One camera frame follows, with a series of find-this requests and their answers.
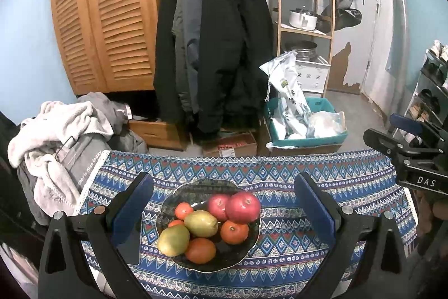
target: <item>brown patch on door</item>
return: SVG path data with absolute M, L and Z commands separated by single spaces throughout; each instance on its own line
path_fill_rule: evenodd
M 350 42 L 332 58 L 332 67 L 330 68 L 330 76 L 328 77 L 327 89 L 330 91 L 360 94 L 359 83 L 348 85 L 344 84 L 344 77 L 349 67 L 349 55 L 352 52 Z

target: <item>blue tablecloth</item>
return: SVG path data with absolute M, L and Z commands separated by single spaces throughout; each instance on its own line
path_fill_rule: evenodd
M 379 215 L 390 210 L 404 244 L 416 237 L 415 210 L 406 189 L 395 184 L 390 159 L 377 151 L 284 158 L 165 158 L 104 151 L 92 171 L 78 212 L 108 205 L 141 171 L 155 177 L 154 194 L 144 211 L 141 260 L 130 265 L 151 295 L 179 298 L 289 298 L 296 295 L 322 262 L 328 247 L 314 233 L 293 192 L 294 177 L 308 172 L 340 205 L 357 213 Z M 162 202 L 177 187 L 199 178 L 227 179 L 255 194 L 262 203 L 257 245 L 238 265 L 217 273 L 184 269 L 157 250 L 155 221 Z M 89 265 L 101 270 L 88 242 Z M 353 252 L 356 269 L 363 245 Z

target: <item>metal screw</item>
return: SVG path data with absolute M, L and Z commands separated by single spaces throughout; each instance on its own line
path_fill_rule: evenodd
M 385 212 L 384 212 L 384 216 L 385 216 L 387 219 L 394 219 L 394 216 L 393 216 L 393 214 L 392 214 L 390 211 L 385 211 Z
M 352 213 L 353 213 L 353 208 L 350 207 L 350 206 L 348 206 L 348 205 L 344 205 L 344 206 L 342 207 L 342 211 L 343 211 L 345 214 L 352 214 Z
M 54 215 L 53 218 L 54 219 L 61 219 L 63 216 L 62 211 L 57 211 Z
M 93 213 L 95 214 L 103 214 L 106 211 L 106 207 L 104 205 L 98 205 L 94 210 Z

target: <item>blue wall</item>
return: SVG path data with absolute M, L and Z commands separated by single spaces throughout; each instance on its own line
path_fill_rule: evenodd
M 49 100 L 76 100 L 60 58 L 50 0 L 0 0 L 0 111 L 15 123 Z
M 434 40 L 448 44 L 448 1 L 406 0 L 409 17 L 409 63 L 406 86 L 413 91 L 426 49 Z

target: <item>green mango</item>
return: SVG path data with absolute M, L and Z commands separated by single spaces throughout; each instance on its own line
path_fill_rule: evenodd
M 173 257 L 187 251 L 190 243 L 190 232 L 182 225 L 168 227 L 158 237 L 157 248 L 165 256 Z
M 197 237 L 211 237 L 218 232 L 218 220 L 207 211 L 194 211 L 184 219 L 185 227 Z

